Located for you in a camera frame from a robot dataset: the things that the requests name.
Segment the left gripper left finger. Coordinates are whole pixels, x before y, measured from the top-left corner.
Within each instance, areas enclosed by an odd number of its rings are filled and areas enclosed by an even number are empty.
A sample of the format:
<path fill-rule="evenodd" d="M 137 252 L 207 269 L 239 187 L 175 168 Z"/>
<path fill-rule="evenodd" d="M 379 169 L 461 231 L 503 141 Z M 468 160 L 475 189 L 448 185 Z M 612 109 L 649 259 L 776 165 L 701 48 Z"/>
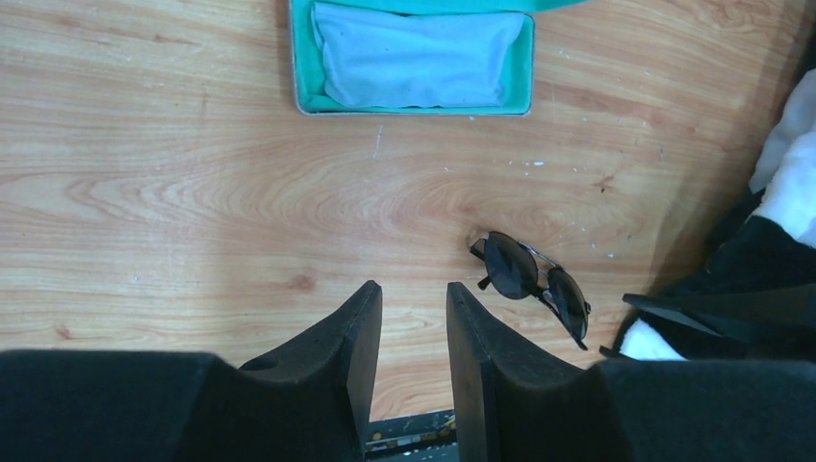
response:
<path fill-rule="evenodd" d="M 361 461 L 381 322 L 369 281 L 240 367 L 209 352 L 4 351 L 1 457 Z"/>

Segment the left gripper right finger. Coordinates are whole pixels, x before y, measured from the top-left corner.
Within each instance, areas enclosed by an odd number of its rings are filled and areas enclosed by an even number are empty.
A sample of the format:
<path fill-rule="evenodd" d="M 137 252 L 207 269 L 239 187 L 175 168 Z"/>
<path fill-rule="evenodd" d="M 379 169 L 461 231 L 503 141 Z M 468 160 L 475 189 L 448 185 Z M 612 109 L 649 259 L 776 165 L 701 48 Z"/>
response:
<path fill-rule="evenodd" d="M 463 461 L 811 461 L 815 367 L 633 361 L 577 368 L 461 283 L 446 329 Z"/>

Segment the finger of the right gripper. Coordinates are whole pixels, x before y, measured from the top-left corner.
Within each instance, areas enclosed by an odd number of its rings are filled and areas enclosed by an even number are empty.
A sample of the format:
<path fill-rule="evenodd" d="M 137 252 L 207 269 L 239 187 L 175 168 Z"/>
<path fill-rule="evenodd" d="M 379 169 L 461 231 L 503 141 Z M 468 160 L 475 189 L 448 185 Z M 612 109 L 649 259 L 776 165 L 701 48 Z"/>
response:
<path fill-rule="evenodd" d="M 772 291 L 655 297 L 626 294 L 634 308 L 745 344 L 776 344 L 815 334 L 815 286 Z"/>

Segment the black sunglasses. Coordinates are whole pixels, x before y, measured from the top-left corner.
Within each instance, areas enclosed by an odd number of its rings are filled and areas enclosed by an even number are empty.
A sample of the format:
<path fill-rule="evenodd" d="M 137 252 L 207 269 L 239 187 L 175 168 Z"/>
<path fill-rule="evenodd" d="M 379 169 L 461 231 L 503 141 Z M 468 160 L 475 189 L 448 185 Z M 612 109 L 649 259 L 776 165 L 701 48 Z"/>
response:
<path fill-rule="evenodd" d="M 477 283 L 480 290 L 492 286 L 508 299 L 535 298 L 549 308 L 580 349 L 588 349 L 584 339 L 592 308 L 562 266 L 498 231 L 477 238 L 469 252 L 485 266 L 486 276 Z"/>

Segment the grey glasses case green lining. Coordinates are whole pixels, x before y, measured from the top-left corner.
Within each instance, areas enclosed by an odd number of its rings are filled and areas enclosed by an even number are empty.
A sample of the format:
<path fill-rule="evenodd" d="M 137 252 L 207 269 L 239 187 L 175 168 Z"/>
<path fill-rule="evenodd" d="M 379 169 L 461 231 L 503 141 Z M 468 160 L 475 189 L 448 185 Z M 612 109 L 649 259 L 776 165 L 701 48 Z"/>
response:
<path fill-rule="evenodd" d="M 565 1 L 291 1 L 293 91 L 307 116 L 523 116 L 535 14 Z"/>

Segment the light blue lens cloth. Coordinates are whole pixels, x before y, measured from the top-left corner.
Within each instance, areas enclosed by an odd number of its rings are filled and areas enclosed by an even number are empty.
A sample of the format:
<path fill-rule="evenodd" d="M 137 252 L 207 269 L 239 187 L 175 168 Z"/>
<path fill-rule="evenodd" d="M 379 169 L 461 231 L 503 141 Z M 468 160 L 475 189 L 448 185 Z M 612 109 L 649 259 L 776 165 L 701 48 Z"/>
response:
<path fill-rule="evenodd" d="M 399 15 L 316 3 L 325 93 L 349 109 L 498 107 L 522 13 Z"/>

